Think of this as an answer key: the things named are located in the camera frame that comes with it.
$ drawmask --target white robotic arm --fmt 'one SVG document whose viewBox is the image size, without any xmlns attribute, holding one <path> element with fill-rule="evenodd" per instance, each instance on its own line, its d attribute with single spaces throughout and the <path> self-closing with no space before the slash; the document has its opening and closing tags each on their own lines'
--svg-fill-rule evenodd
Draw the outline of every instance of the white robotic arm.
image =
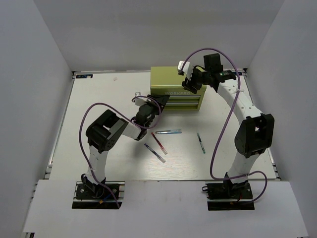
<svg viewBox="0 0 317 238">
<path fill-rule="evenodd" d="M 125 135 L 134 140 L 142 139 L 147 133 L 147 128 L 154 118 L 159 115 L 159 112 L 163 111 L 169 99 L 168 95 L 148 95 L 146 98 L 151 99 L 151 101 L 145 101 L 137 98 L 141 96 L 139 92 L 135 96 L 134 103 L 139 106 L 139 111 L 131 119 L 133 123 L 121 119 L 111 110 L 107 110 L 87 128 L 86 136 L 88 137 L 90 151 L 89 162 L 92 168 L 88 168 L 87 172 L 82 174 L 81 181 L 92 197 L 99 197 L 100 191 L 104 190 L 100 183 L 104 184 L 106 181 L 107 156 L 119 137 Z"/>
<path fill-rule="evenodd" d="M 238 92 L 238 82 L 236 75 L 230 70 L 223 71 L 219 54 L 204 56 L 205 68 L 201 71 L 183 61 L 178 65 L 178 73 L 186 74 L 182 86 L 184 89 L 196 94 L 202 85 L 212 87 L 231 107 Z M 247 95 L 239 90 L 239 96 L 234 107 L 234 114 L 237 117 L 240 128 L 235 136 L 235 146 L 237 154 L 235 160 L 226 173 L 225 177 L 231 178 L 242 176 L 241 178 L 230 179 L 228 183 L 229 192 L 240 189 L 248 184 L 247 175 L 256 161 L 266 148 L 271 146 L 274 118 L 271 114 L 264 115 Z"/>
</svg>

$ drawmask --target marker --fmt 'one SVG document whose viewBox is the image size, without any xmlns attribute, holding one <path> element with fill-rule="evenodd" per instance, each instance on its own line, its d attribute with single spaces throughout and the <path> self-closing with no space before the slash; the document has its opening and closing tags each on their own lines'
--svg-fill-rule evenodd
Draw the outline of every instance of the marker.
<svg viewBox="0 0 317 238">
<path fill-rule="evenodd" d="M 167 155 L 167 151 L 165 150 L 165 148 L 162 146 L 162 144 L 159 142 L 159 140 L 156 138 L 156 136 L 154 135 L 153 132 L 151 132 L 151 135 L 153 136 L 153 138 L 156 140 L 156 142 L 158 143 L 158 145 L 160 146 L 160 149 L 163 151 L 163 153 L 165 155 Z"/>
<path fill-rule="evenodd" d="M 153 154 L 155 154 L 155 156 L 156 156 L 159 160 L 161 160 L 162 163 L 165 163 L 165 162 L 166 162 L 166 160 L 163 159 L 163 158 L 162 158 L 157 152 L 155 152 L 150 146 L 148 146 L 146 143 L 144 143 L 144 145 L 145 145 Z"/>
<path fill-rule="evenodd" d="M 205 152 L 205 149 L 204 149 L 204 146 L 203 146 L 202 140 L 201 140 L 201 138 L 200 138 L 200 136 L 199 136 L 199 133 L 198 133 L 198 132 L 197 132 L 197 136 L 198 136 L 198 139 L 199 139 L 200 146 L 201 146 L 201 148 L 202 148 L 202 150 L 203 150 L 203 153 L 205 154 L 206 152 Z"/>
<path fill-rule="evenodd" d="M 182 133 L 181 129 L 178 130 L 160 130 L 156 131 L 155 134 L 180 134 Z"/>
</svg>

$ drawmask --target purple cable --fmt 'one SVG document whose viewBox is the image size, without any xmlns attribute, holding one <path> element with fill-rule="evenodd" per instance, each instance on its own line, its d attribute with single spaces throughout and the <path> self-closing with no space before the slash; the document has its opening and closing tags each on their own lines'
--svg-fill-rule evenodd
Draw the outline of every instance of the purple cable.
<svg viewBox="0 0 317 238">
<path fill-rule="evenodd" d="M 103 106 L 109 107 L 110 109 L 112 109 L 113 111 L 115 111 L 116 113 L 118 113 L 119 115 L 121 115 L 124 119 L 126 119 L 127 121 L 129 121 L 129 122 L 135 124 L 136 126 L 138 126 L 138 127 L 140 127 L 140 128 L 143 128 L 143 129 L 151 129 L 151 128 L 155 127 L 155 126 L 157 125 L 157 123 L 159 122 L 160 116 L 161 116 L 161 109 L 160 109 L 160 107 L 159 107 L 159 104 L 157 103 L 157 101 L 153 100 L 152 98 L 146 97 L 146 96 L 137 96 L 137 97 L 134 97 L 134 98 L 132 99 L 132 101 L 135 100 L 136 98 L 146 98 L 146 99 L 149 99 L 149 100 L 151 100 L 152 102 L 156 103 L 156 105 L 158 106 L 158 111 L 159 111 L 158 120 L 157 120 L 157 122 L 156 122 L 153 126 L 151 126 L 151 127 L 143 127 L 143 126 L 137 125 L 137 124 L 133 123 L 133 122 L 132 122 L 129 118 L 127 118 L 125 115 L 123 115 L 121 112 L 119 112 L 117 109 L 113 108 L 112 106 L 110 106 L 110 105 L 108 105 L 108 104 L 106 104 L 106 103 L 94 103 L 94 104 L 92 104 L 90 107 L 88 107 L 88 109 L 86 110 L 86 112 L 85 112 L 85 114 L 84 114 L 84 116 L 83 116 L 83 119 L 81 120 L 80 127 L 79 127 L 79 146 L 80 146 L 81 152 L 83 153 L 83 155 L 84 155 L 84 157 L 85 157 L 85 159 L 86 159 L 86 162 L 87 162 L 87 164 L 88 164 L 88 166 L 89 166 L 89 169 L 90 169 L 90 171 L 91 171 L 91 175 L 92 175 L 92 177 L 94 178 L 94 180 L 95 180 L 99 185 L 101 185 L 102 187 L 106 188 L 106 189 L 110 192 L 110 194 L 113 196 L 113 198 L 114 198 L 114 200 L 115 200 L 115 202 L 116 202 L 118 208 L 120 208 L 120 205 L 119 205 L 118 200 L 116 199 L 114 193 L 112 192 L 112 190 L 111 190 L 108 186 L 106 186 L 105 184 L 103 184 L 103 183 L 101 183 L 101 182 L 99 182 L 99 181 L 97 180 L 97 178 L 96 178 L 96 176 L 95 176 L 95 172 L 93 171 L 93 167 L 92 167 L 92 165 L 91 165 L 91 163 L 90 163 L 90 161 L 89 161 L 89 159 L 88 159 L 88 157 L 87 157 L 87 155 L 86 155 L 86 153 L 85 153 L 84 146 L 83 146 L 83 141 L 82 141 L 82 138 L 81 138 L 81 134 L 82 134 L 82 131 L 83 131 L 84 122 L 85 122 L 85 119 L 86 119 L 86 117 L 87 117 L 88 112 L 91 110 L 91 108 L 93 108 L 94 106 L 97 106 L 97 105 L 103 105 Z"/>
<path fill-rule="evenodd" d="M 217 149 L 218 149 L 218 147 L 219 147 L 219 144 L 220 144 L 220 142 L 221 142 L 222 136 L 223 136 L 223 134 L 224 134 L 224 131 L 226 130 L 226 127 L 227 127 L 227 125 L 228 125 L 228 122 L 229 122 L 229 120 L 230 120 L 230 118 L 231 118 L 231 115 L 232 115 L 232 113 L 233 113 L 234 107 L 236 106 L 236 103 L 237 103 L 237 100 L 238 100 L 238 97 L 239 97 L 239 93 L 240 93 L 239 90 L 240 90 L 240 86 L 241 86 L 241 80 L 240 80 L 240 77 L 239 77 L 238 69 L 237 69 L 237 67 L 235 66 L 235 64 L 233 63 L 233 61 L 232 61 L 224 52 L 222 52 L 222 51 L 220 51 L 220 50 L 218 50 L 218 49 L 209 48 L 209 47 L 207 47 L 207 48 L 201 48 L 201 49 L 199 49 L 199 50 L 196 50 L 196 51 L 192 52 L 192 53 L 185 59 L 185 61 L 184 61 L 184 63 L 183 63 L 183 66 L 182 66 L 182 68 L 181 68 L 181 71 L 183 71 L 183 68 L 184 68 L 186 62 L 189 60 L 189 58 L 190 58 L 191 56 L 193 56 L 193 55 L 196 54 L 197 52 L 204 51 L 204 50 L 216 51 L 216 52 L 220 53 L 221 55 L 223 55 L 223 56 L 231 63 L 232 67 L 233 67 L 234 70 L 236 71 L 236 75 L 237 75 L 237 78 L 238 78 L 238 91 L 237 91 L 236 96 L 235 96 L 235 98 L 234 98 L 234 100 L 233 100 L 233 103 L 232 103 L 230 112 L 229 112 L 229 114 L 228 114 L 228 117 L 227 117 L 227 119 L 226 119 L 224 125 L 223 125 L 223 128 L 222 128 L 222 130 L 221 130 L 221 133 L 220 133 L 220 135 L 219 135 L 219 138 L 218 138 L 218 140 L 217 140 L 217 142 L 216 142 L 216 145 L 215 145 L 214 150 L 213 150 L 213 153 L 212 153 L 212 158 L 211 158 L 211 163 L 210 163 L 210 176 L 211 176 L 214 180 L 217 180 L 217 181 L 225 181 L 225 180 L 237 179 L 237 178 L 242 178 L 242 177 L 250 176 L 250 175 L 253 175 L 253 174 L 256 174 L 256 173 L 262 174 L 262 175 L 264 176 L 264 179 L 265 179 L 265 185 L 264 185 L 264 188 L 263 188 L 262 192 L 261 192 L 261 193 L 259 194 L 259 196 L 256 197 L 255 199 L 253 199 L 253 200 L 251 200 L 251 201 L 249 201 L 249 202 L 245 202 L 245 203 L 254 202 L 254 201 L 258 200 L 258 199 L 264 194 L 264 192 L 265 192 L 265 190 L 266 190 L 267 177 L 266 177 L 265 173 L 263 173 L 262 171 L 253 171 L 252 173 L 249 173 L 248 175 L 233 176 L 233 177 L 230 177 L 230 178 L 217 178 L 217 177 L 215 177 L 215 176 L 212 174 L 212 168 L 213 168 L 214 159 L 215 159 L 215 156 L 216 156 L 216 153 L 217 153 Z"/>
</svg>

